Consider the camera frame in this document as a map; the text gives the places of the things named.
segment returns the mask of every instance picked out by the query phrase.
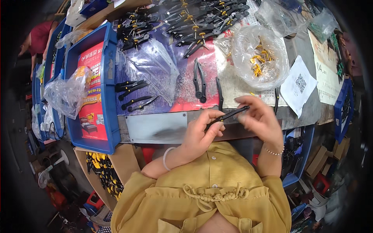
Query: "black cable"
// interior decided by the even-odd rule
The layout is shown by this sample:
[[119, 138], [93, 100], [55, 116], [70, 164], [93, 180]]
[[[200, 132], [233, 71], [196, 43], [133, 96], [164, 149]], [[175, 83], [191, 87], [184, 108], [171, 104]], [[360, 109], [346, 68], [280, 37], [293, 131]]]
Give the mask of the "black cable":
[[49, 124], [49, 130], [48, 130], [48, 140], [50, 139], [50, 128], [51, 128], [51, 126], [52, 126], [52, 124], [53, 124], [53, 136], [54, 136], [54, 139], [56, 140], [56, 141], [59, 141], [59, 140], [62, 140], [62, 141], [64, 141], [64, 142], [72, 142], [72, 141], [67, 141], [67, 140], [65, 140], [65, 139], [63, 139], [62, 137], [64, 136], [64, 134], [65, 134], [65, 130], [66, 130], [66, 116], [65, 115], [63, 115], [63, 132], [62, 132], [62, 137], [60, 137], [59, 135], [58, 135], [58, 133], [56, 132], [56, 126], [54, 125], [54, 122], [51, 122], [50, 124]]

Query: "metal plate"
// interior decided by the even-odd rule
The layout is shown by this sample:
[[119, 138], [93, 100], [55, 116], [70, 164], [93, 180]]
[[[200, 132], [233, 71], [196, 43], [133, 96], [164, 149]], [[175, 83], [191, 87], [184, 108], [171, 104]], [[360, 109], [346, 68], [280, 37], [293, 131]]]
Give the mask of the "metal plate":
[[131, 143], [181, 144], [188, 127], [187, 112], [126, 116]]

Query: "woman's left hand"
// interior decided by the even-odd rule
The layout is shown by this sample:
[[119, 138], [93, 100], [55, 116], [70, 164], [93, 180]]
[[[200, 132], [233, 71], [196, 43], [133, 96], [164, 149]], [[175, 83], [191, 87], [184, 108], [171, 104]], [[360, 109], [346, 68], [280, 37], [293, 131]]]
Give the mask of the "woman's left hand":
[[225, 130], [223, 122], [216, 122], [205, 132], [207, 124], [216, 118], [224, 115], [218, 110], [206, 109], [198, 119], [189, 122], [184, 141], [180, 146], [180, 151], [184, 159], [191, 162], [203, 155], [209, 148], [216, 136], [223, 136]]

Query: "woman's right hand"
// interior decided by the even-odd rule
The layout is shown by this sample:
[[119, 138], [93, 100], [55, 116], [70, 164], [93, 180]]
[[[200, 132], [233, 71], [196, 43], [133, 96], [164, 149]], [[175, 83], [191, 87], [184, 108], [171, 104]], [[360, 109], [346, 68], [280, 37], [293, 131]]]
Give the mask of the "woman's right hand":
[[235, 98], [235, 101], [240, 103], [238, 108], [250, 106], [250, 109], [238, 116], [238, 121], [245, 129], [253, 131], [263, 142], [266, 142], [266, 148], [270, 151], [281, 152], [283, 135], [273, 109], [252, 95]]

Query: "blue plastic crate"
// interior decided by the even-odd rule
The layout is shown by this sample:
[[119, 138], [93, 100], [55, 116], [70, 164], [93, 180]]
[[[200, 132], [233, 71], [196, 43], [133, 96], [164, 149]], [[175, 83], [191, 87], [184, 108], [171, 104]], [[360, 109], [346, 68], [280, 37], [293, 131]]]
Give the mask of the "blue plastic crate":
[[[350, 111], [345, 121], [342, 119], [342, 108], [346, 98], [350, 99]], [[338, 99], [334, 105], [334, 124], [335, 124], [335, 139], [340, 144], [343, 137], [345, 136], [348, 125], [352, 119], [354, 113], [354, 95], [352, 93], [352, 82], [351, 78], [345, 79], [342, 85], [341, 92], [339, 93]]]
[[[67, 34], [66, 30], [68, 30], [67, 27], [64, 27], [65, 25], [65, 20], [66, 18], [64, 18], [62, 20], [62, 22], [60, 22], [60, 24], [56, 27], [56, 29], [53, 31], [52, 33], [52, 36], [50, 38], [50, 43], [49, 43], [49, 47], [48, 47], [48, 52], [47, 52], [47, 58], [46, 58], [46, 62], [45, 62], [45, 70], [44, 70], [44, 77], [43, 77], [43, 83], [44, 85], [47, 84], [48, 82], [51, 81], [51, 79], [54, 78], [54, 75], [51, 76], [51, 69], [52, 69], [52, 62], [53, 62], [53, 51], [54, 51], [54, 44], [57, 40], [57, 37], [58, 35], [63, 33], [63, 29], [65, 29], [65, 35]], [[55, 63], [54, 63], [54, 73], [57, 72], [57, 76], [58, 74], [60, 73], [60, 70], [61, 70], [61, 66], [62, 66], [62, 61], [59, 63], [59, 68], [56, 66], [57, 63], [56, 63], [56, 57], [55, 57]]]
[[45, 111], [43, 109], [44, 103], [41, 102], [40, 98], [40, 80], [36, 78], [36, 71], [38, 70], [39, 66], [40, 64], [36, 64], [35, 69], [33, 71], [34, 75], [32, 79], [32, 104], [34, 105], [34, 108], [36, 105], [39, 105], [40, 107], [40, 112], [37, 113], [38, 128], [41, 135], [41, 140], [39, 141], [43, 143], [44, 141], [48, 140], [48, 138], [46, 132], [40, 130], [40, 123], [43, 122]]
[[105, 154], [113, 154], [120, 143], [119, 123], [115, 106], [115, 58], [117, 38], [111, 23], [106, 23], [90, 32], [68, 51], [65, 62], [65, 78], [68, 79], [78, 67], [80, 54], [89, 48], [104, 42], [101, 57], [101, 101], [107, 133], [107, 141], [82, 138], [82, 127], [77, 117], [66, 118], [73, 145]]
[[80, 14], [91, 17], [97, 12], [105, 9], [108, 5], [109, 3], [106, 0], [91, 0], [89, 3], [83, 5]]
[[305, 163], [307, 162], [308, 155], [310, 153], [313, 133], [315, 132], [315, 125], [308, 125], [304, 127], [304, 138], [303, 138], [303, 145], [302, 151], [300, 153], [300, 157], [302, 157], [301, 169], [297, 171], [296, 174], [288, 174], [285, 179], [282, 181], [282, 186], [286, 187], [295, 182], [297, 182], [304, 170]]
[[[72, 27], [70, 27], [67, 24], [64, 24], [63, 28], [62, 28], [62, 31], [61, 31], [61, 37], [60, 38], [64, 37], [67, 33], [71, 32], [71, 31], [72, 31]], [[54, 75], [48, 81], [48, 83], [55, 80], [55, 78], [57, 78], [60, 73], [62, 75], [65, 74], [65, 68], [62, 67], [63, 61], [65, 59], [65, 50], [66, 50], [66, 46], [57, 49], [56, 58], [55, 58], [55, 61], [54, 61]], [[62, 125], [60, 123], [60, 119], [58, 117], [58, 112], [54, 108], [52, 109], [52, 115], [53, 115], [53, 121], [54, 121], [54, 131], [57, 134], [57, 139], [59, 139], [63, 136], [64, 130], [63, 130]]]

